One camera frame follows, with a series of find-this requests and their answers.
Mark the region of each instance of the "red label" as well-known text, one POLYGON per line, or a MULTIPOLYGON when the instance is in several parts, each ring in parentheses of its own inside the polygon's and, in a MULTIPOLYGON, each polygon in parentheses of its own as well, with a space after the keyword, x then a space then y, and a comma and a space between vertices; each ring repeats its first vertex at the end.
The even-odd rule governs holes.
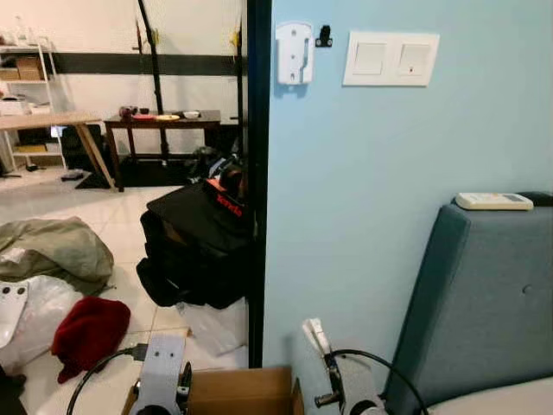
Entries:
POLYGON ((217 202, 236 214, 239 218, 242 217, 242 209, 226 199, 223 195, 217 194, 217 202))

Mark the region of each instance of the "tiled floor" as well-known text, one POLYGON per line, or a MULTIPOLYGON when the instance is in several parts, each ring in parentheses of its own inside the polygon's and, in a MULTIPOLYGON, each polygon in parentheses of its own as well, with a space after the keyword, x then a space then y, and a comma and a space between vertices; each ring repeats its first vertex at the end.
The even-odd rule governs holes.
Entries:
MULTIPOLYGON (((74 182, 59 180, 62 172, 47 169, 23 172, 24 177, 19 179, 0 179, 0 225, 30 218, 80 217, 113 252, 115 266, 109 283, 117 288, 106 291, 102 297, 123 301, 130 308, 130 326, 121 347, 147 342, 152 333, 185 335, 188 327, 184 319, 175 308, 157 307, 143 290, 136 272, 136 265, 144 256, 140 215, 148 201, 176 188, 127 188, 124 193, 75 190, 74 182)), ((247 350, 241 348, 214 358, 202 350, 193 337, 188 337, 185 361, 191 361, 195 370, 246 367, 247 350)), ((117 358, 86 384, 74 413, 118 415, 140 369, 141 363, 129 357, 117 358)), ((21 401, 29 414, 65 413, 67 402, 83 374, 60 386, 56 381, 60 370, 60 362, 50 353, 43 354, 23 369, 28 380, 21 401)))

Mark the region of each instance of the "wall-mounted holder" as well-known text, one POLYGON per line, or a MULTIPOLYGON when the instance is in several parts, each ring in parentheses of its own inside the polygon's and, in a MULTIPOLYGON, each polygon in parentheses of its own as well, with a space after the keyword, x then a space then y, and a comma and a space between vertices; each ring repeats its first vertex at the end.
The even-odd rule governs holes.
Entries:
POLYGON ((309 23, 287 22, 276 26, 279 84, 301 85, 313 80, 315 39, 309 23))
POLYGON ((331 48, 332 47, 332 38, 330 37, 330 26, 325 24, 321 28, 321 33, 319 34, 319 39, 315 41, 316 48, 331 48))

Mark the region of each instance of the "black hook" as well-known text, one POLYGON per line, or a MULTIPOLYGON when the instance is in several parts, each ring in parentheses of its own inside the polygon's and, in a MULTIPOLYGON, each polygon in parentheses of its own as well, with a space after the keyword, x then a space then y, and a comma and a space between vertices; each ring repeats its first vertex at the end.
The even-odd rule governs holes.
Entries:
POLYGON ((330 37, 330 26, 325 24, 321 28, 321 34, 319 39, 315 40, 315 46, 317 48, 331 48, 332 47, 332 38, 330 37))

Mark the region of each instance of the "cable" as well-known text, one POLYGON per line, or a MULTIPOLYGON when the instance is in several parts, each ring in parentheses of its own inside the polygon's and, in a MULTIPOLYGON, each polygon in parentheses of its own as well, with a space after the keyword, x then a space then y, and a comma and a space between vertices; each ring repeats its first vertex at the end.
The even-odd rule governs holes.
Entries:
POLYGON ((375 354, 364 352, 363 350, 356 350, 354 348, 341 348, 339 350, 334 350, 330 352, 330 355, 333 357, 340 356, 343 354, 356 354, 359 356, 365 356, 368 359, 377 361, 381 365, 388 367, 390 369, 390 372, 392 372, 393 374, 396 374, 397 377, 399 377, 399 379, 401 379, 405 383, 405 385, 407 385, 409 389, 413 392, 413 395, 415 395, 415 398, 418 401, 418 404, 421 406, 421 411, 423 412, 423 414, 429 415, 429 410, 424 404, 423 398, 421 398, 421 395, 419 394, 415 386, 401 372, 399 372, 396 368, 394 368, 394 366, 392 366, 392 364, 389 361, 385 361, 384 359, 376 356, 375 354))
POLYGON ((83 379, 80 380, 79 384, 75 388, 75 392, 73 392, 73 396, 71 397, 71 400, 69 401, 69 405, 67 406, 67 412, 66 415, 72 415, 73 414, 73 407, 75 406, 75 402, 77 401, 77 398, 79 397, 80 390, 83 388, 85 383, 90 379, 90 377, 95 374, 105 363, 110 361, 111 359, 120 356, 121 354, 133 354, 135 348, 124 348, 122 350, 118 350, 114 354, 111 354, 98 363, 94 365, 92 369, 90 369, 88 372, 86 372, 83 379))

